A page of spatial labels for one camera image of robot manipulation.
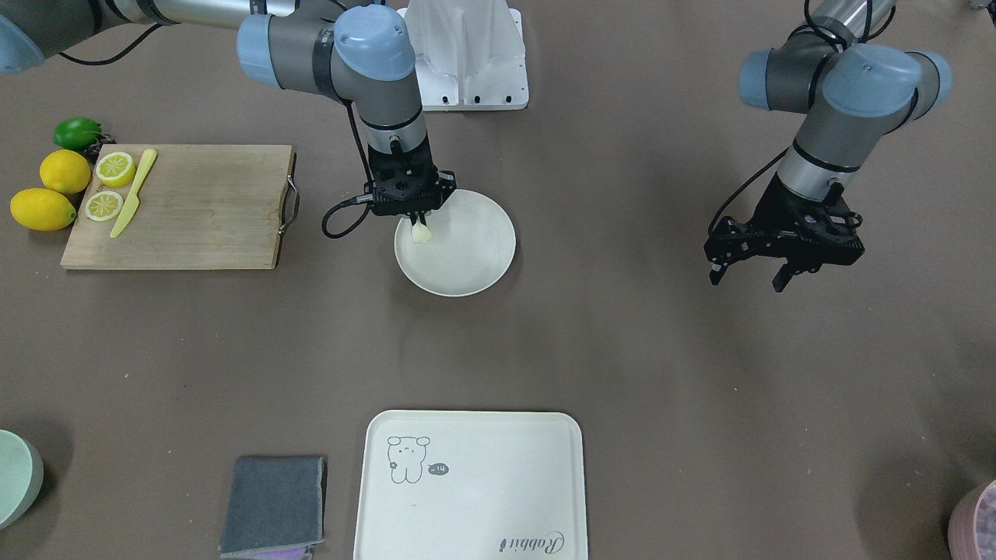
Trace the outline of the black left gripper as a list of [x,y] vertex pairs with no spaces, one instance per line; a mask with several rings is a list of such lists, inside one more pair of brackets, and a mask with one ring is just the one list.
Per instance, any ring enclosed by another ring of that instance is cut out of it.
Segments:
[[795,194],[773,177],[747,223],[729,216],[720,220],[704,244],[711,285],[719,285],[727,266],[752,256],[785,258],[774,278],[775,292],[782,293],[796,269],[814,269],[824,264],[851,265],[864,255],[857,228],[860,214],[843,199],[842,182],[831,180],[829,193],[821,201]]

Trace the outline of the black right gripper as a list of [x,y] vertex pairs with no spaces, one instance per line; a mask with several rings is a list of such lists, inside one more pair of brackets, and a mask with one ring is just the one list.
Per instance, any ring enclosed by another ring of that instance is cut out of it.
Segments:
[[430,142],[420,142],[412,150],[381,152],[367,146],[373,174],[371,211],[377,216],[408,214],[410,226],[421,224],[420,212],[433,212],[444,205],[456,187],[455,174],[438,170]]

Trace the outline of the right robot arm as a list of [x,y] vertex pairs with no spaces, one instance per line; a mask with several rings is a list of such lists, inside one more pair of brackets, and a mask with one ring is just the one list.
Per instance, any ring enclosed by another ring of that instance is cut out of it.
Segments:
[[381,1],[4,1],[2,73],[43,64],[111,28],[232,30],[248,77],[341,103],[364,135],[363,193],[377,216],[417,226],[455,191],[428,141],[408,25]]

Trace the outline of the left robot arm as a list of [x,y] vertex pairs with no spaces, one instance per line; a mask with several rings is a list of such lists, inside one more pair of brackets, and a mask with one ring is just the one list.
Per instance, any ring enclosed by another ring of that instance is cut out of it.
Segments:
[[952,71],[941,54],[903,52],[875,43],[892,21],[893,1],[826,1],[805,7],[805,20],[781,47],[753,52],[738,78],[741,100],[805,119],[774,170],[750,220],[721,212],[708,227],[709,280],[735,263],[781,258],[772,285],[781,292],[798,275],[826,264],[848,266],[864,254],[862,217],[844,188],[879,139],[934,110],[949,95]]

